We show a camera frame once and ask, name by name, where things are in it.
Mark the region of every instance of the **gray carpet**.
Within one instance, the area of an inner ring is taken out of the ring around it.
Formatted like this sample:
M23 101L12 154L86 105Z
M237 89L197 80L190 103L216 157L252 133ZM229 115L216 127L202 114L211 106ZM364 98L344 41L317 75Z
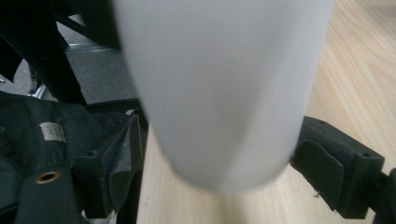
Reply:
M73 19L80 22L78 16ZM69 44L89 41L62 25L58 27ZM88 104L137 97L120 52L108 50L72 54L67 57ZM5 81L0 83L1 91L26 95L30 90L31 80L26 61L23 61L18 68L13 83L1 75L0 78ZM55 100L48 91L43 99Z

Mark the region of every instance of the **brass grommet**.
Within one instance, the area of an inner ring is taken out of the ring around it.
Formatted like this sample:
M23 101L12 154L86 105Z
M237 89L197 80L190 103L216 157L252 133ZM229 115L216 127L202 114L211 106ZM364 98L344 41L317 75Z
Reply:
M61 173L59 173L59 172L54 172L54 171L47 172L47 173L44 173L44 174L40 175L35 180L35 182L37 184L47 184L49 182L52 182L52 181L56 180L60 175L61 175Z

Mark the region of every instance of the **light wooden floor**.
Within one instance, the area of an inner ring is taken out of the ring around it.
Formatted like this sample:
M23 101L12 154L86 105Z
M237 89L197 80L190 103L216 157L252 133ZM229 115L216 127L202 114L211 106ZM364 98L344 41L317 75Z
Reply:
M396 167L396 1L338 0L306 115L323 119ZM371 223L344 220L288 167L238 196L194 189L170 171L150 133L138 223Z

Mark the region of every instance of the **white label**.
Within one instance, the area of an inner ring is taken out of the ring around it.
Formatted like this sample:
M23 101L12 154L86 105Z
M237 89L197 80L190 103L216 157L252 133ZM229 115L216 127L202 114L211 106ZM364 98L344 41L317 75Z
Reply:
M44 135L44 140L66 142L64 129L62 129L61 125L52 122L44 122L40 123L40 127Z

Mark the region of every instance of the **white tube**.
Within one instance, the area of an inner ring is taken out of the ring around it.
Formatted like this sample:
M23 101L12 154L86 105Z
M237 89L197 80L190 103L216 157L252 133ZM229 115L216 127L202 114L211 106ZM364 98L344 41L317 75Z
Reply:
M333 0L114 0L164 155L222 192L275 178L294 150Z

